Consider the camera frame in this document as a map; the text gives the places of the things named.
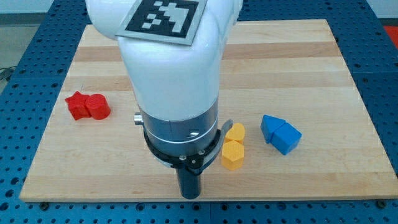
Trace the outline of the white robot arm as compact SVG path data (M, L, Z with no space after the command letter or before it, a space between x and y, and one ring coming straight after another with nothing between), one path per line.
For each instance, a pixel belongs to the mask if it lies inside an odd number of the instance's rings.
M144 129L171 156L210 145L220 63L241 0L87 0L94 27L118 42Z

